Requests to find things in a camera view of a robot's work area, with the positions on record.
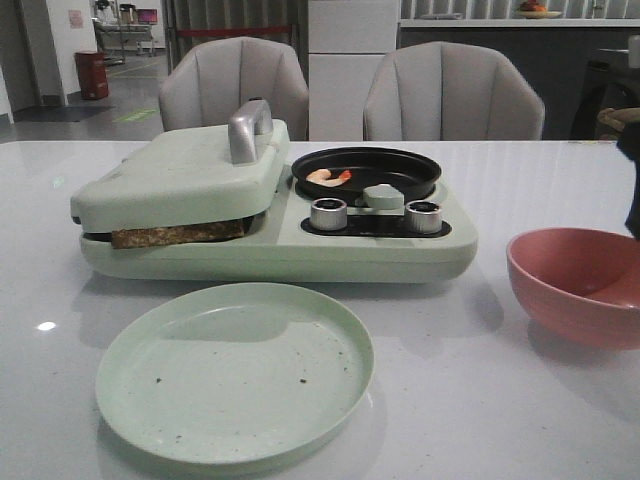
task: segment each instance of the green plate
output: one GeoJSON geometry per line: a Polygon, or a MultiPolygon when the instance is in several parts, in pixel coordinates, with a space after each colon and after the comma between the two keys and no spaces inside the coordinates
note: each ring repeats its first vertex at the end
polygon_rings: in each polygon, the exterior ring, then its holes
{"type": "Polygon", "coordinates": [[[371,339],[337,301],[240,283],[151,310],[111,344],[96,396],[121,437],[160,457],[273,468],[335,434],[373,374],[371,339]]]}

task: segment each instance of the red trash can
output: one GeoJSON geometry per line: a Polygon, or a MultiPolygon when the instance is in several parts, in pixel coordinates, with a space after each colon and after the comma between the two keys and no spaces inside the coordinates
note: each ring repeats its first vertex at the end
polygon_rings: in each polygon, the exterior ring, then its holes
{"type": "Polygon", "coordinates": [[[98,100],[109,95],[107,71],[104,67],[104,53],[76,52],[76,68],[80,94],[84,100],[98,100]]]}

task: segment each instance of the frying pan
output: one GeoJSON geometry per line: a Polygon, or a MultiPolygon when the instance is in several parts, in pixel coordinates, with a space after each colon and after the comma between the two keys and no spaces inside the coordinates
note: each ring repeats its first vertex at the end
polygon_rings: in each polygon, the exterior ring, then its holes
{"type": "Polygon", "coordinates": [[[371,191],[369,187],[381,184],[391,185],[400,192],[404,196],[402,204],[425,198],[442,173],[430,158],[382,147],[340,147],[313,152],[296,160],[291,170],[303,193],[312,198],[339,198],[350,206],[363,206],[367,199],[365,189],[371,191]],[[348,169],[351,179],[338,187],[326,187],[306,179],[320,168],[331,170],[332,177],[348,169]]]}

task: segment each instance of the tabletop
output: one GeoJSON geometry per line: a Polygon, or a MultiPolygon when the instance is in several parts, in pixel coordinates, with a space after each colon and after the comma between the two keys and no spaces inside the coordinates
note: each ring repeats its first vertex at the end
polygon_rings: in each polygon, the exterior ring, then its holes
{"type": "MultiPolygon", "coordinates": [[[[150,309],[215,282],[94,273],[71,195],[144,142],[0,145],[0,478],[203,478],[128,445],[96,404],[98,364],[150,309]]],[[[349,143],[293,143],[289,161],[349,143]]],[[[511,290],[526,230],[628,233],[634,170],[608,142],[371,143],[425,154],[478,228],[475,260],[441,283],[301,284],[369,330],[375,374],[338,436],[268,479],[637,479],[640,352],[546,331],[511,290]]]]}

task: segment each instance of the gray chair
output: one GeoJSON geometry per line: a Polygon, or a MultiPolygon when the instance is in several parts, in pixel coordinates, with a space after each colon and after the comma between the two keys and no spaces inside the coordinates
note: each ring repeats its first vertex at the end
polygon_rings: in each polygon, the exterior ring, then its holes
{"type": "Polygon", "coordinates": [[[292,140],[305,140],[309,89],[295,51],[284,43],[236,37],[191,49],[160,88],[165,131],[224,125],[246,101],[262,97],[292,140]]]}
{"type": "Polygon", "coordinates": [[[502,53],[431,42],[382,59],[364,107],[364,139],[538,140],[544,104],[502,53]]]}

